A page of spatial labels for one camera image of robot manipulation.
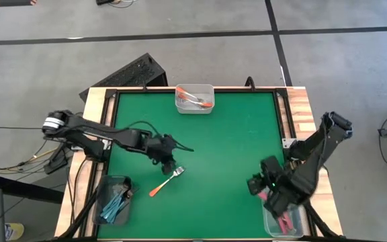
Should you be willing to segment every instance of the fork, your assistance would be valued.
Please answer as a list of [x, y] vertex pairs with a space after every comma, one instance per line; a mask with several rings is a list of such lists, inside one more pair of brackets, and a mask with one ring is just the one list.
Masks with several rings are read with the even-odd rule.
[[210, 103], [210, 102], [203, 102], [203, 101], [200, 101], [200, 102], [195, 102], [195, 101], [192, 101], [190, 100], [189, 98], [187, 98], [184, 94], [182, 93], [179, 93], [179, 98], [180, 99], [183, 99], [183, 100], [186, 100], [188, 102], [191, 102], [193, 104], [196, 104], [196, 105], [199, 105], [200, 107], [202, 108], [211, 108], [213, 106], [213, 103]]
[[184, 167], [178, 167], [174, 172], [173, 172], [173, 175], [167, 179], [167, 181], [164, 181], [164, 183], [162, 183], [161, 185], [159, 185], [157, 188], [153, 189], [148, 195], [153, 197], [154, 195], [156, 195], [156, 193], [159, 192], [159, 190], [165, 186], [165, 184], [167, 184], [169, 182], [169, 180], [173, 179], [174, 177], [177, 177], [179, 176], [180, 174], [182, 174], [183, 172], [185, 171], [185, 168]]
[[206, 102], [204, 101], [204, 99], [198, 98], [198, 97], [196, 97], [196, 96], [194, 96], [194, 95], [188, 93], [186, 90], [184, 90], [184, 89], [181, 88], [181, 87], [176, 87], [175, 89], [176, 89], [176, 91], [178, 91], [180, 94], [185, 94], [185, 95], [188, 95], [188, 96], [190, 96], [190, 97], [195, 98], [197, 102], [200, 102], [200, 103], [206, 103]]

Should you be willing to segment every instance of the green table surface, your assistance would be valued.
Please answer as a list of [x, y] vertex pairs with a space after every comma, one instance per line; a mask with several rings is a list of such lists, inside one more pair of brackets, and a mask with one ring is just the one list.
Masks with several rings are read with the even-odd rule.
[[[114, 145], [108, 175], [127, 175], [139, 186], [123, 226], [101, 225], [99, 239], [269, 238], [258, 197], [246, 181], [260, 160], [283, 161], [271, 93], [216, 93], [211, 114], [179, 114], [173, 93], [122, 93], [116, 128], [145, 120], [194, 152], [174, 151], [186, 168], [155, 196], [168, 176], [146, 156]], [[150, 130], [145, 124], [133, 128]]]

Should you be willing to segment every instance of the orange-handled fork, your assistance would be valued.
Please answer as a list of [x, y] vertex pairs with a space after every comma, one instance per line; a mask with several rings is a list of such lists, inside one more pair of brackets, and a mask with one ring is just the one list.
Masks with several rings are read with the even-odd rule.
[[[259, 192], [258, 197], [266, 201], [267, 193], [265, 191]], [[277, 218], [277, 221], [284, 235], [287, 235], [290, 231], [294, 230], [294, 224], [292, 224], [288, 212], [284, 212], [280, 217]]]
[[185, 168], [184, 167], [178, 167], [174, 172], [173, 172], [173, 175], [167, 179], [167, 181], [164, 181], [164, 183], [162, 183], [161, 185], [159, 185], [157, 188], [153, 189], [148, 195], [153, 197], [154, 195], [156, 195], [156, 193], [159, 192], [159, 190], [161, 188], [163, 188], [163, 186], [165, 186], [165, 184], [167, 184], [169, 182], [169, 180], [173, 179], [174, 177], [176, 176], [179, 176], [180, 174], [182, 174], [183, 172], [185, 171]]
[[175, 90], [178, 91], [179, 93], [183, 93], [183, 94], [186, 94], [186, 95], [188, 95], [188, 96], [190, 96], [190, 97], [195, 98], [195, 100], [196, 100], [197, 102], [201, 102], [201, 99], [200, 99], [200, 98], [198, 98], [198, 97], [196, 97], [196, 96], [194, 96], [194, 95], [188, 93], [186, 90], [184, 90], [184, 89], [181, 88], [181, 87], [176, 87]]
[[210, 103], [210, 102], [195, 102], [195, 101], [190, 100], [190, 99], [189, 99], [188, 97], [186, 97], [186, 95], [183, 94], [183, 93], [179, 93], [178, 97], [179, 97], [180, 99], [186, 100], [186, 101], [191, 102], [191, 103], [193, 103], [193, 104], [199, 105], [199, 106], [201, 106], [201, 107], [203, 107], [203, 108], [211, 108], [211, 107], [213, 107], [213, 103]]

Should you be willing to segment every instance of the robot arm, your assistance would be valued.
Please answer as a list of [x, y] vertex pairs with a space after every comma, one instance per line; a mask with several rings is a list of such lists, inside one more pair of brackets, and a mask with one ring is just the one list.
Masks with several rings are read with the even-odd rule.
[[115, 129], [86, 120], [68, 110], [49, 113], [42, 132], [45, 139], [62, 140], [77, 145], [83, 148], [86, 156], [98, 161], [105, 161], [105, 144], [100, 140], [92, 140], [86, 135], [112, 141], [129, 152], [147, 155], [153, 161], [153, 165], [161, 163], [164, 174], [172, 172], [175, 168], [173, 149], [194, 151], [179, 147], [178, 142], [171, 135], [162, 136], [156, 133], [153, 136], [151, 131], [137, 128]]
[[275, 157], [261, 161], [261, 173], [247, 181], [256, 195], [269, 188], [264, 207], [274, 217], [281, 216], [291, 204], [309, 201], [318, 184], [318, 173], [337, 145], [352, 136], [350, 121], [335, 112], [325, 113], [320, 128], [305, 141], [295, 141], [285, 150], [285, 167]]

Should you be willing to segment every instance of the concrete floor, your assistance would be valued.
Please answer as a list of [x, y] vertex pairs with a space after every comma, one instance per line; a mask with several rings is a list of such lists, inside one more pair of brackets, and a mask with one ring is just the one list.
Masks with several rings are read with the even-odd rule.
[[[387, 0], [271, 2], [280, 30], [387, 26]], [[263, 0], [138, 0], [127, 9], [39, 0], [34, 7], [0, 8], [0, 40], [270, 29]], [[344, 234], [387, 241], [387, 166], [376, 131], [387, 117], [387, 32], [281, 39], [292, 83], [307, 87], [316, 123], [332, 110], [353, 122], [353, 138], [327, 163]], [[80, 112], [80, 91], [146, 52], [170, 85], [242, 85], [248, 75], [257, 85], [284, 84], [272, 36], [0, 46], [0, 126], [39, 128], [50, 111]], [[29, 158], [40, 145], [39, 130], [0, 129], [0, 167]], [[387, 156], [387, 140], [383, 148]], [[63, 171], [43, 177], [23, 181], [51, 187], [66, 179]], [[7, 198], [8, 206], [14, 202]], [[27, 226], [22, 241], [51, 236], [58, 206], [21, 204], [6, 218]], [[31, 207], [36, 210], [25, 213]], [[28, 216], [37, 212], [49, 220]]]

